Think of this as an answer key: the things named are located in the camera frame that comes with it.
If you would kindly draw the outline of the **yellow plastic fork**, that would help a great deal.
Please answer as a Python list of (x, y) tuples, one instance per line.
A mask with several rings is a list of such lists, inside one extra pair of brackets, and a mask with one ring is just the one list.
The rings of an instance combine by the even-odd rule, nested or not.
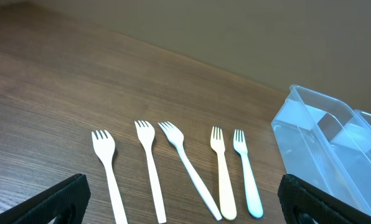
[(225, 143), (223, 140), (223, 132), (222, 129), (217, 126), (212, 127), (210, 146), (216, 152), (218, 160), (220, 211), (225, 219), (234, 220), (237, 217), (237, 209), (227, 163), (225, 160)]

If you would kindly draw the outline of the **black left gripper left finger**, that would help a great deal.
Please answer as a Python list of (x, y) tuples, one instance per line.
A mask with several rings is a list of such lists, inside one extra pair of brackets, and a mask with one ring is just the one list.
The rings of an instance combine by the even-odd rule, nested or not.
[(0, 213), (0, 224), (81, 224), (90, 197), (86, 175), (75, 174)]

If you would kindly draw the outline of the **clear white plastic fork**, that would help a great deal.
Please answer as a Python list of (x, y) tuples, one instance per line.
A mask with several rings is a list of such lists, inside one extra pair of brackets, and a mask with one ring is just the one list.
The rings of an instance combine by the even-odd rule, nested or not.
[(207, 208), (210, 210), (216, 221), (220, 221), (223, 217), (216, 205), (212, 195), (210, 194), (208, 188), (204, 184), (203, 180), (200, 178), (197, 171), (194, 169), (193, 165), (190, 163), (186, 152), (184, 150), (184, 135), (179, 128), (174, 126), (169, 121), (159, 122), (158, 125), (161, 127), (162, 131), (167, 137), (167, 140), (176, 148), (181, 161), (183, 162), (195, 188), (200, 194), (202, 200), (205, 202)]

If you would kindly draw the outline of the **blue plastic fork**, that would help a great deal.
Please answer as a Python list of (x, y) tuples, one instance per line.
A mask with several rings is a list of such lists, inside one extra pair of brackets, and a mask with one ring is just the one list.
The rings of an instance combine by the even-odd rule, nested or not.
[(248, 211), (251, 216), (255, 218), (261, 218), (264, 214), (263, 206), (248, 158), (248, 149), (245, 139), (245, 133), (243, 130), (235, 129), (233, 136), (233, 147), (239, 153), (242, 161), (245, 197), (247, 201)]

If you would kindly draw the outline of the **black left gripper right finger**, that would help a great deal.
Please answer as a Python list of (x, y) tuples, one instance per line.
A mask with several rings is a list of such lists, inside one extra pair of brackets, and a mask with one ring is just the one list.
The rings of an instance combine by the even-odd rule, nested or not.
[(282, 176), (278, 198), (287, 224), (371, 224), (371, 216), (293, 174)]

